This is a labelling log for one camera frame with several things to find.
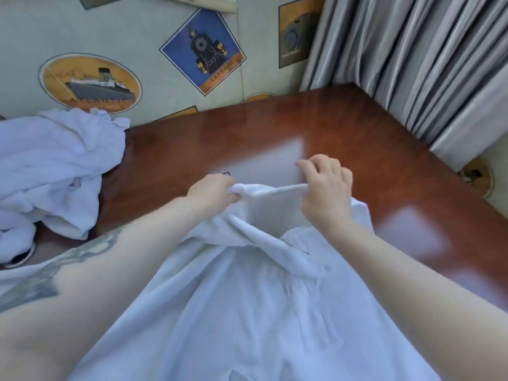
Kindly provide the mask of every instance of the curtain fold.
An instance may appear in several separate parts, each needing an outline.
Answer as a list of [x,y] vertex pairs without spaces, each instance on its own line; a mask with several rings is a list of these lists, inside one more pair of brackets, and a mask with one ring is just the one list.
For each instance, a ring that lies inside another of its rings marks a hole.
[[354,82],[455,170],[508,130],[508,0],[326,0],[317,30],[301,91]]

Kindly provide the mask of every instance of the wooden tabletop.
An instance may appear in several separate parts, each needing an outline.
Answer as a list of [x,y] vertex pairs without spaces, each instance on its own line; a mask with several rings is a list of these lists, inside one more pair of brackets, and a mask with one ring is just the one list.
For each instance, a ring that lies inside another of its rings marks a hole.
[[[91,236],[185,195],[207,173],[239,183],[304,181],[316,153],[354,174],[389,243],[508,311],[508,220],[353,85],[162,120],[128,130],[120,166],[105,174]],[[30,263],[81,243],[41,229]]]

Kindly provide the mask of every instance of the white bathrobe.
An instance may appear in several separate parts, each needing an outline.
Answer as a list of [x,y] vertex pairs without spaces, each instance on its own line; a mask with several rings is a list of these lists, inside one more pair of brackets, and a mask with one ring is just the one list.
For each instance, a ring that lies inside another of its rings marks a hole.
[[129,120],[77,108],[0,122],[0,263],[30,249],[34,222],[86,239],[101,174],[122,160]]
[[[69,380],[438,381],[310,227],[305,190],[235,185],[242,200],[178,244]],[[354,199],[352,217],[372,231]],[[41,266],[0,272],[0,294]]]

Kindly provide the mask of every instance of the hand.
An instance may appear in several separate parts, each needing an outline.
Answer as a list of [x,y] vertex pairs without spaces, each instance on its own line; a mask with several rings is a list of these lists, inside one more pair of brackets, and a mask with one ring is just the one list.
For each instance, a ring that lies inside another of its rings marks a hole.
[[199,182],[192,185],[187,192],[187,198],[200,206],[205,219],[219,215],[231,203],[238,202],[240,196],[228,193],[228,188],[235,184],[229,175],[208,174]]
[[308,221],[322,234],[330,227],[350,223],[352,172],[326,155],[314,155],[296,164],[309,184],[302,200],[302,212]]

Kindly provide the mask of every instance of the skin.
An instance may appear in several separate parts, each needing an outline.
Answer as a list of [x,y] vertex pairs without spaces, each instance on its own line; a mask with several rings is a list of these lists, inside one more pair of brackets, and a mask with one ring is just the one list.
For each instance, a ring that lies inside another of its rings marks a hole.
[[[369,286],[444,380],[508,374],[508,314],[351,221],[352,173],[336,159],[300,160],[302,212]],[[186,197],[73,249],[0,297],[2,380],[64,380],[198,223],[239,199],[208,175]]]

